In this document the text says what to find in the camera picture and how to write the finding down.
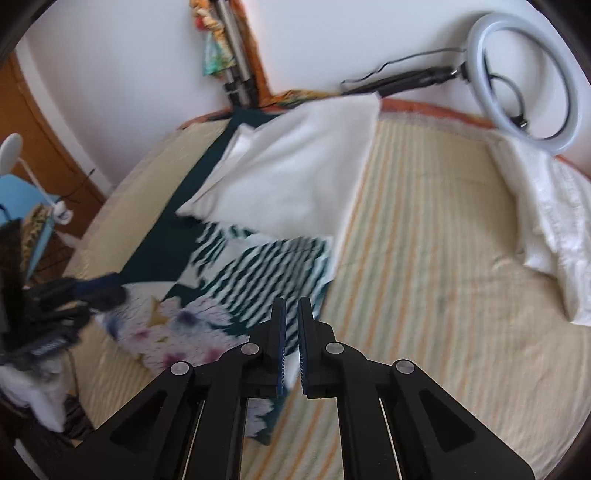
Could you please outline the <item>white gloved left hand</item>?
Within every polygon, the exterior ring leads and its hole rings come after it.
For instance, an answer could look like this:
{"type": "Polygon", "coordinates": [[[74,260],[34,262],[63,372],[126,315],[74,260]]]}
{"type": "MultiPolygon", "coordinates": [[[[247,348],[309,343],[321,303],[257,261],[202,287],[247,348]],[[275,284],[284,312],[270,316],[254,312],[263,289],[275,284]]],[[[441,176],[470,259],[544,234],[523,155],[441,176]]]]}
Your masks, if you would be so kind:
{"type": "Polygon", "coordinates": [[[2,366],[1,392],[17,407],[30,408],[46,429],[62,433],[67,396],[62,360],[45,360],[39,367],[35,373],[23,372],[10,365],[2,366]]]}

